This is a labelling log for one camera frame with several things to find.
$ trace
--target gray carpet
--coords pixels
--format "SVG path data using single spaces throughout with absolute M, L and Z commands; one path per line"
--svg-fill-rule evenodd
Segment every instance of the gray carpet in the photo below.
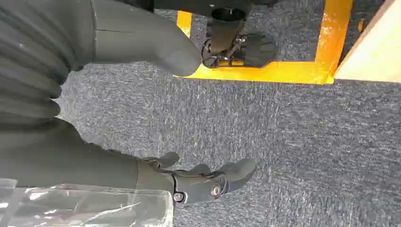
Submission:
M 346 49 L 379 3 L 355 1 Z M 269 32 L 279 60 L 312 60 L 323 6 L 256 7 L 246 30 Z M 194 17 L 197 44 L 204 22 Z M 86 66 L 63 88 L 62 118 L 106 148 L 139 157 L 175 151 L 185 168 L 257 160 L 243 190 L 178 210 L 177 227 L 401 226 L 400 84 L 175 79 L 135 63 Z

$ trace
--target clear plastic container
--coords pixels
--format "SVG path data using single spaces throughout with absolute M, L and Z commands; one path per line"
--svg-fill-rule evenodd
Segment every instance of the clear plastic container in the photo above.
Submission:
M 64 184 L 19 188 L 0 179 L 0 227 L 172 227 L 169 192 Z

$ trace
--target prosthetic arm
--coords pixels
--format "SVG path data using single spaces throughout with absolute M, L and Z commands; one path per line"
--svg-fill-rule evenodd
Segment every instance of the prosthetic arm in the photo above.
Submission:
M 243 186 L 255 163 L 167 171 L 176 153 L 139 159 L 86 143 L 51 99 L 88 63 L 148 61 L 187 76 L 201 56 L 171 21 L 113 0 L 0 0 L 0 178 L 169 191 L 176 205 Z

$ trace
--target metal screw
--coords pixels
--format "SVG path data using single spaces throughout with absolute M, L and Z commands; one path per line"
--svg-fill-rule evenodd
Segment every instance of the metal screw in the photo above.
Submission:
M 236 38 L 235 40 L 236 40 L 237 42 L 240 42 L 240 43 L 244 43 L 244 42 L 246 41 L 245 37 L 242 37 L 242 38 L 238 37 L 238 38 Z
M 214 197 L 217 197 L 221 194 L 221 187 L 219 185 L 215 185 L 212 188 L 212 191 L 210 192 L 210 194 Z
M 184 200 L 184 195 L 181 193 L 175 193 L 174 194 L 174 201 L 176 202 L 182 202 Z

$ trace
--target metal bracket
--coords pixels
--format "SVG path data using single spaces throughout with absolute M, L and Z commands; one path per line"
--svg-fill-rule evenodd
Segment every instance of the metal bracket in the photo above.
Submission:
M 215 200 L 225 192 L 227 184 L 223 174 L 207 177 L 175 172 L 173 178 L 174 201 L 177 206 Z

